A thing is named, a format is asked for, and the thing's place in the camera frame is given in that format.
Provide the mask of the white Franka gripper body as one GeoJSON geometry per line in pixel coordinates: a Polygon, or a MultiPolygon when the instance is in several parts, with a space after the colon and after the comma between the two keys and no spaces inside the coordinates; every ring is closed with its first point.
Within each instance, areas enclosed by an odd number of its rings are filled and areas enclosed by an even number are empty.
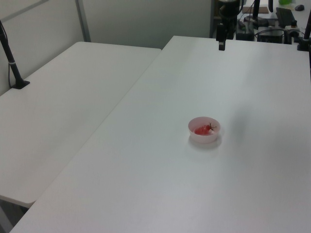
{"type": "Polygon", "coordinates": [[[226,38],[226,27],[224,24],[220,23],[217,25],[216,29],[216,41],[224,42],[226,38]]]}

